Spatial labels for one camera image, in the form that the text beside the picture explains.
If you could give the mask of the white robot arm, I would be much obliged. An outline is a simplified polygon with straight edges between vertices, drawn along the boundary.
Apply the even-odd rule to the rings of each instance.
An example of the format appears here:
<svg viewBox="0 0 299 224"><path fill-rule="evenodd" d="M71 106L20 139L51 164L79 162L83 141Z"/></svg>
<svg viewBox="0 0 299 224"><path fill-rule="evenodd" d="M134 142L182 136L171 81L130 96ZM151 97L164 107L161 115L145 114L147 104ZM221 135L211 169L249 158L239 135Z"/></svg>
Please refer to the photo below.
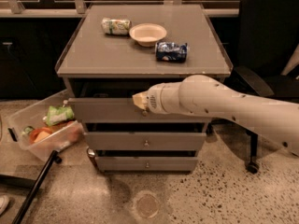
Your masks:
<svg viewBox="0 0 299 224"><path fill-rule="evenodd" d="M204 75L160 83L133 96L134 105L154 114L230 120L299 154L299 104L234 91Z"/></svg>

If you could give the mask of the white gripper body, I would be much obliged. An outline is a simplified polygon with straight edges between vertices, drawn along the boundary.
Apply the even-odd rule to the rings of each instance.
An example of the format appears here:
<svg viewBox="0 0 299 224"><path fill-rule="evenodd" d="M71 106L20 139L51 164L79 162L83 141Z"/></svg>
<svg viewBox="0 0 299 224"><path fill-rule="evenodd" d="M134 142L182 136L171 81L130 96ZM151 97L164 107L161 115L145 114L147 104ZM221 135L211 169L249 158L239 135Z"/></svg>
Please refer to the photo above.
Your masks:
<svg viewBox="0 0 299 224"><path fill-rule="evenodd" d="M180 83L161 83L150 87L146 100L148 108L155 114L178 114L180 110L178 90Z"/></svg>

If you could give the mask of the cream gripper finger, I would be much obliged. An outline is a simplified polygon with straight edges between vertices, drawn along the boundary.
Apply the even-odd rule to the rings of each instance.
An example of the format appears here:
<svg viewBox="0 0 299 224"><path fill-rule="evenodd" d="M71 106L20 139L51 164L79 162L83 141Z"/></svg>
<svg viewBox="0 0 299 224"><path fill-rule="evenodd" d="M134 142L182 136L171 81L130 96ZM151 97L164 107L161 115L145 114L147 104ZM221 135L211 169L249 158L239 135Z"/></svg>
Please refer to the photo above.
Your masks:
<svg viewBox="0 0 299 224"><path fill-rule="evenodd" d="M132 98L134 105L136 105L140 109L146 110L148 108L147 93L145 91L134 94Z"/></svg>

